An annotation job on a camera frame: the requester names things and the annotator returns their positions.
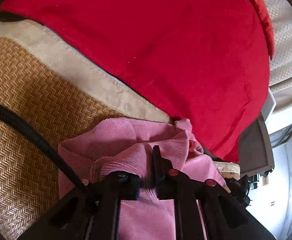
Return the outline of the pink corduroy jacket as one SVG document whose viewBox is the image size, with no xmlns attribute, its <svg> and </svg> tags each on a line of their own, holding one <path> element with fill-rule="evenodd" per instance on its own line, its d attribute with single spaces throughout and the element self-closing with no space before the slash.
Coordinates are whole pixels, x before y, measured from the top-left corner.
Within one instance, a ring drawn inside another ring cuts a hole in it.
<svg viewBox="0 0 292 240">
<path fill-rule="evenodd" d="M 128 118 L 100 122 L 91 131 L 65 140 L 58 154 L 81 180 L 95 183 L 113 171 L 126 171 L 140 178 L 150 177 L 153 147 L 159 146 L 162 157 L 173 168 L 197 181 L 225 180 L 212 159 L 192 133 L 188 119 L 174 125 Z M 119 239 L 174 239 L 174 204 L 159 200 L 149 186 L 141 189 L 137 201 L 122 201 Z"/>
</svg>

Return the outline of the grey bedside cabinet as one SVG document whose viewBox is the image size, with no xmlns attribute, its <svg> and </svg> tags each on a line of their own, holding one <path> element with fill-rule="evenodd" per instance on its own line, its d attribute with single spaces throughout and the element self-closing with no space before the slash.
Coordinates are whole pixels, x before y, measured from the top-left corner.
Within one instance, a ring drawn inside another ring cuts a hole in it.
<svg viewBox="0 0 292 240">
<path fill-rule="evenodd" d="M 259 115 L 239 137 L 240 177 L 259 174 L 267 177 L 275 167 L 269 134 Z"/>
</svg>

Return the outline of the woven bamboo bed mat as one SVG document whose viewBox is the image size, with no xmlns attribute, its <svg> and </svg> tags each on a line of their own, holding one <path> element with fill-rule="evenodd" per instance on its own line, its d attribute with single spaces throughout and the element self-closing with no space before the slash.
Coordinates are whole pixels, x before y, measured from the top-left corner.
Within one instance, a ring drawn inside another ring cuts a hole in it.
<svg viewBox="0 0 292 240">
<path fill-rule="evenodd" d="M 169 116 L 31 20 L 0 21 L 0 104 L 53 147 L 107 118 Z M 17 239 L 58 200 L 58 169 L 0 121 L 0 233 Z"/>
</svg>

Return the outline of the red blanket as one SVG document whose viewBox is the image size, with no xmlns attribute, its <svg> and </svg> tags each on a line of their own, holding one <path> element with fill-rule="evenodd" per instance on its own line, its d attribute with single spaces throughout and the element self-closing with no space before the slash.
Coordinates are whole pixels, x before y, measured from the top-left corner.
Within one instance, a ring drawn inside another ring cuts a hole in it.
<svg viewBox="0 0 292 240">
<path fill-rule="evenodd" d="M 237 162 L 259 115 L 274 55 L 263 0 L 4 0 Z"/>
</svg>

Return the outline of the beige padded headboard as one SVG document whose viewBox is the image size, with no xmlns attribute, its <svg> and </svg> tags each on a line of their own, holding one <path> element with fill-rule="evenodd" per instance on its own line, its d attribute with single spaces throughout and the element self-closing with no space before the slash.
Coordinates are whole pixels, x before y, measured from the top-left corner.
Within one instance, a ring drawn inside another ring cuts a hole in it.
<svg viewBox="0 0 292 240">
<path fill-rule="evenodd" d="M 270 63 L 269 88 L 275 112 L 292 107 L 292 6 L 287 0 L 264 0 L 275 35 L 275 54 Z"/>
</svg>

